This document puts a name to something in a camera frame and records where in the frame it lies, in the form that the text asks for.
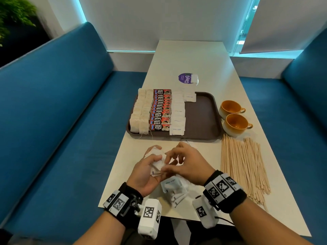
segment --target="blue cushion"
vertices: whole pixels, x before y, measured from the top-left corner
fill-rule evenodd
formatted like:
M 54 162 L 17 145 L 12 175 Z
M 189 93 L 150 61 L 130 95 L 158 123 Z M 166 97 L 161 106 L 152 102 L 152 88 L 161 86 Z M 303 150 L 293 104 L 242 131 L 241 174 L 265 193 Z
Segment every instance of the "blue cushion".
M 98 204 L 146 73 L 113 72 L 5 228 L 73 243 L 99 217 Z
M 327 129 L 327 29 L 283 72 L 284 79 Z
M 85 23 L 0 70 L 0 223 L 112 69 Z
M 241 77 L 316 245 L 327 240 L 327 134 L 281 80 Z

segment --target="plastic tray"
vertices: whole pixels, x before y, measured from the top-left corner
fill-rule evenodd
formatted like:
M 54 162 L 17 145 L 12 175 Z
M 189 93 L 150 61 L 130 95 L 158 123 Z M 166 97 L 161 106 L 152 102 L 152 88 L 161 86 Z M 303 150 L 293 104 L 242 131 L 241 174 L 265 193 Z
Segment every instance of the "plastic tray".
M 195 92 L 197 94 L 196 102 L 185 102 L 185 132 L 183 136 L 170 136 L 169 132 L 151 131 L 150 134 L 143 134 L 142 136 L 153 137 L 180 137 L 191 140 L 217 140 L 220 139 L 224 133 L 221 125 L 221 117 L 218 113 L 215 98 L 212 94 L 207 92 Z M 139 133 L 132 133 L 130 131 L 129 119 L 126 126 L 126 131 L 131 136 L 140 137 Z

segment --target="roller blind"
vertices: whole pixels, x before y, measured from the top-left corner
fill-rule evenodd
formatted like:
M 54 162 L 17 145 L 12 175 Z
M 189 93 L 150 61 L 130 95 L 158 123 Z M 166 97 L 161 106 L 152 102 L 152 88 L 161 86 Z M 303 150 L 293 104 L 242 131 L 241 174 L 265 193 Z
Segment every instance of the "roller blind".
M 160 39 L 223 41 L 230 51 L 251 0 L 80 0 L 108 50 L 154 51 Z
M 304 49 L 327 22 L 327 0 L 260 0 L 241 53 Z

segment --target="ceramic cup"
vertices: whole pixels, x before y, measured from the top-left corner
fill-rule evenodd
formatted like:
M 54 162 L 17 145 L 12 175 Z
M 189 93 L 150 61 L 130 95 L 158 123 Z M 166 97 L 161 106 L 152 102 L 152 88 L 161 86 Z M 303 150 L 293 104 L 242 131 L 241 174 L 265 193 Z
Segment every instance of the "ceramic cup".
M 219 115 L 226 119 L 226 116 L 231 113 L 244 113 L 245 108 L 242 108 L 241 105 L 235 101 L 223 101 L 218 110 Z
M 225 132 L 230 136 L 239 136 L 244 131 L 251 129 L 252 127 L 253 125 L 249 124 L 246 118 L 236 113 L 227 115 L 223 123 Z

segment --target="leaves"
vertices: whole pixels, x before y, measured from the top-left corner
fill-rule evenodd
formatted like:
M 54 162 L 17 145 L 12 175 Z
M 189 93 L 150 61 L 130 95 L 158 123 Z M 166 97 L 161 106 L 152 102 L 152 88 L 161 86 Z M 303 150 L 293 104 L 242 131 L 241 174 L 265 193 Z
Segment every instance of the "leaves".
M 5 27 L 6 20 L 35 26 L 29 17 L 36 16 L 36 7 L 28 0 L 0 0 L 0 46 L 1 41 L 10 33 Z

